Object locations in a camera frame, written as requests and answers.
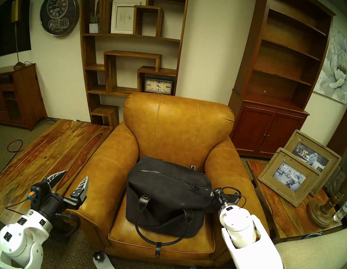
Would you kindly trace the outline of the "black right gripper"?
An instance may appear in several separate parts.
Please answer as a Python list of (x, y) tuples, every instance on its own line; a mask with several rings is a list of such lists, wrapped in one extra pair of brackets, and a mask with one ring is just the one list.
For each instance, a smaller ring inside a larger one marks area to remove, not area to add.
[(229, 206), (229, 194), (225, 194), (223, 188), (217, 187), (213, 190), (216, 200), (219, 202), (218, 208), (224, 209)]

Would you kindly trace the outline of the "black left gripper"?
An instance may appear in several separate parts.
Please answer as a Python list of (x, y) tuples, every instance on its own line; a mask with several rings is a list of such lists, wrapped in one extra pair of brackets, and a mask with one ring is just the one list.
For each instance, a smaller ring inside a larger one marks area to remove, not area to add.
[(67, 209), (78, 210), (80, 208), (86, 200), (88, 176), (78, 184), (78, 187), (71, 193), (70, 198), (51, 191), (66, 173), (67, 171), (54, 173), (31, 186), (31, 192), (34, 193), (33, 196), (30, 195), (30, 209), (32, 211), (39, 213), (47, 220), (55, 220), (56, 214), (61, 214)]

